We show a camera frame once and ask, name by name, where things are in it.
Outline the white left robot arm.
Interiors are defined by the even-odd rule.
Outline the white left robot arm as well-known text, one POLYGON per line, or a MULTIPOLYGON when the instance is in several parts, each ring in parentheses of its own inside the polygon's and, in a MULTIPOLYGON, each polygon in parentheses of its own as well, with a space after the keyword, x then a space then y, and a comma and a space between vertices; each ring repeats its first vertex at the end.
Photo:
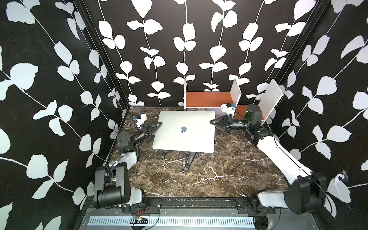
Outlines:
POLYGON ((117 135, 117 145, 122 154, 114 162, 100 166, 95 171, 95 208, 144 203, 145 192, 131 187, 128 171, 140 159, 139 145, 144 140, 152 140, 162 125, 162 122, 143 124, 137 132, 122 131, 117 135))

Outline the black base rail with strip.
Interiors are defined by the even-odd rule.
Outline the black base rail with strip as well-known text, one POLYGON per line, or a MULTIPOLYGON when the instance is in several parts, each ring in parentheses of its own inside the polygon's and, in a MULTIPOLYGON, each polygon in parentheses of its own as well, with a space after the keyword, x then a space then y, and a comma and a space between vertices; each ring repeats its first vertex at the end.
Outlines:
POLYGON ((251 207, 249 198, 147 197, 136 205, 96 209, 85 202, 74 230, 317 230, 314 216, 251 207))

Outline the white shelf with orange boards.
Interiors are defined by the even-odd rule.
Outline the white shelf with orange boards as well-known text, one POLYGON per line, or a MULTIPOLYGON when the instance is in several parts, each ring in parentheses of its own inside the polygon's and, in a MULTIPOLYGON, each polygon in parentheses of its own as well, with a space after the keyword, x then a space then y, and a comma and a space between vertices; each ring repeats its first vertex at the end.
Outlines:
MULTIPOLYGON (((274 79, 270 83, 262 83, 257 86, 258 95, 248 95, 247 98, 256 98, 259 100, 263 115, 262 122, 264 124, 274 111, 276 105, 281 100, 284 92, 274 79)), ((180 103, 185 109, 195 108, 220 108, 222 104, 231 103, 239 111, 244 110, 244 105, 238 105, 241 98, 241 89, 239 81, 233 80, 231 90, 229 92, 187 92, 184 89, 184 102, 180 103)))

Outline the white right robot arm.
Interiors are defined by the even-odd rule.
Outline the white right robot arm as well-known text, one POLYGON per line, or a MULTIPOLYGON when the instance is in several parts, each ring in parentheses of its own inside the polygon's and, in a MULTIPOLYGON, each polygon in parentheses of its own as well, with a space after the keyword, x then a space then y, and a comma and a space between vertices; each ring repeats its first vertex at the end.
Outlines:
POLYGON ((327 179, 320 172, 313 172, 293 157, 277 140, 274 133, 262 125, 262 111, 251 104, 246 107, 243 119, 235 119, 236 107, 221 105, 224 116, 210 123, 224 132, 232 130, 245 133, 246 138, 278 167, 287 180, 285 191, 260 191, 252 194, 251 209, 255 213, 268 207, 289 209, 297 215, 331 205, 327 197, 327 179))

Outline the black folding laptop stand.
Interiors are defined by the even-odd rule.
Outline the black folding laptop stand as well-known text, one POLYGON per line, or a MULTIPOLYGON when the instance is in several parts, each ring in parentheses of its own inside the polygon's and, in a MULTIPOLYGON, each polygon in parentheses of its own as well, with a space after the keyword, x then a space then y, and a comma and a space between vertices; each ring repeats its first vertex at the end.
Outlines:
MULTIPOLYGON (((160 160, 164 160, 166 158, 166 156, 172 152, 172 150, 163 150, 162 153, 161 153, 161 156, 159 157, 160 160)), ((188 172, 189 169, 191 168, 191 165, 197 155, 197 152, 185 152, 185 151, 181 151, 180 152, 184 161, 185 161, 185 166, 183 168, 183 171, 184 172, 188 172)))

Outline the silver laptop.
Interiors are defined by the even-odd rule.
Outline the silver laptop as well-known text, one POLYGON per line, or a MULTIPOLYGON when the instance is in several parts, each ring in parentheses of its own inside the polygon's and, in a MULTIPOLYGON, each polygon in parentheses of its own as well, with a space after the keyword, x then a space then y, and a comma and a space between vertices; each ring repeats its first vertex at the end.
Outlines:
POLYGON ((213 153, 214 111, 161 111, 162 126, 155 134, 153 149, 213 153))

